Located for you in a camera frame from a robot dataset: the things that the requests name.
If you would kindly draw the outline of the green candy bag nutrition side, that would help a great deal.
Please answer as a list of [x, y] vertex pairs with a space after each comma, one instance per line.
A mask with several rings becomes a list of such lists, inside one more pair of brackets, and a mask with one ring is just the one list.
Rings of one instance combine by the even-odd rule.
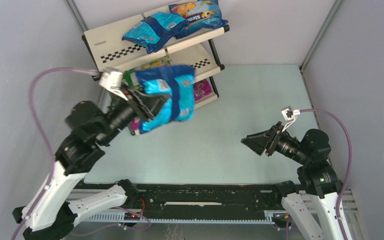
[[141, 90], [142, 86], [137, 80], [136, 71], [137, 71], [136, 68], [126, 70], [123, 73], [123, 82], [125, 82], [130, 87], [133, 87], [137, 90]]

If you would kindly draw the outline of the magenta grape candy bag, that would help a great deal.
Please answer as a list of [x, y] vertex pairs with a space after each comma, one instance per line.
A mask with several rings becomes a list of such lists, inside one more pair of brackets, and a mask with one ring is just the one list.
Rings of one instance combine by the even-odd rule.
[[207, 79], [203, 79], [193, 84], [193, 94], [195, 102], [210, 95], [212, 92], [212, 86]]
[[139, 117], [135, 117], [128, 125], [128, 129], [130, 133], [135, 136], [140, 134], [140, 125], [141, 119]]

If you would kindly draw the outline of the teal blue candy bag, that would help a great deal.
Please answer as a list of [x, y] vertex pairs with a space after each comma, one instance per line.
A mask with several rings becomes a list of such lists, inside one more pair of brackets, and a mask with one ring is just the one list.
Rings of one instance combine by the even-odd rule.
[[155, 118], [141, 120], [139, 134], [145, 134], [171, 122], [185, 122], [193, 118], [195, 112], [194, 82], [195, 69], [191, 65], [164, 65], [138, 70], [135, 76], [144, 93], [151, 96], [168, 97]]
[[136, 23], [123, 36], [123, 41], [144, 47], [147, 54], [157, 53], [181, 30], [189, 26], [189, 21], [176, 14], [156, 12]]

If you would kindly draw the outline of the green Fox's candy bag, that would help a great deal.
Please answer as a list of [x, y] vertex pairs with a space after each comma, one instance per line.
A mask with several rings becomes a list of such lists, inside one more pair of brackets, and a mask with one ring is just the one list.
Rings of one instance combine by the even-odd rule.
[[140, 66], [140, 69], [146, 70], [146, 69], [152, 69], [152, 68], [157, 68], [157, 67], [162, 67], [167, 65], [171, 65], [171, 58], [168, 55], [158, 58], [156, 60], [150, 61], [148, 63], [145, 63]]

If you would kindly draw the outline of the blue fruit candy bag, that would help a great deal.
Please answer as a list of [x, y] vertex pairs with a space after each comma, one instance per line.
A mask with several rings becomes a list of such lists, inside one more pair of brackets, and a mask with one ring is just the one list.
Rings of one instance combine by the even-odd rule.
[[168, 6], [171, 14], [180, 16], [189, 22], [174, 37], [182, 39], [188, 37], [201, 29], [219, 29], [228, 24], [223, 19], [223, 14], [218, 0], [196, 0]]

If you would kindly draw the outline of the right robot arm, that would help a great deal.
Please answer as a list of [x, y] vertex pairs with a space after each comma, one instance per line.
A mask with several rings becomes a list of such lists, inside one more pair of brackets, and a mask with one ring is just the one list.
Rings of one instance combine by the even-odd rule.
[[342, 182], [328, 163], [331, 152], [328, 135], [309, 129], [302, 140], [290, 136], [281, 122], [270, 129], [247, 135], [241, 143], [259, 156], [280, 153], [299, 163], [297, 176], [313, 203], [317, 219], [306, 207], [302, 194], [292, 181], [274, 184], [275, 201], [287, 211], [306, 240], [351, 240], [341, 200]]

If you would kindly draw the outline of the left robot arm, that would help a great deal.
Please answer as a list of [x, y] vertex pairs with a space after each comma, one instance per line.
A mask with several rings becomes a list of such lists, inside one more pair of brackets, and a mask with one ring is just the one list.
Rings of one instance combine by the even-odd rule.
[[12, 214], [25, 227], [26, 240], [60, 240], [75, 226], [107, 209], [137, 203], [138, 190], [128, 179], [90, 197], [69, 201], [76, 185], [91, 171], [105, 152], [103, 147], [134, 118], [155, 119], [170, 100], [169, 93], [146, 93], [122, 85], [121, 96], [103, 112], [91, 101], [75, 105], [65, 122], [71, 133], [50, 158], [51, 170], [34, 199]]

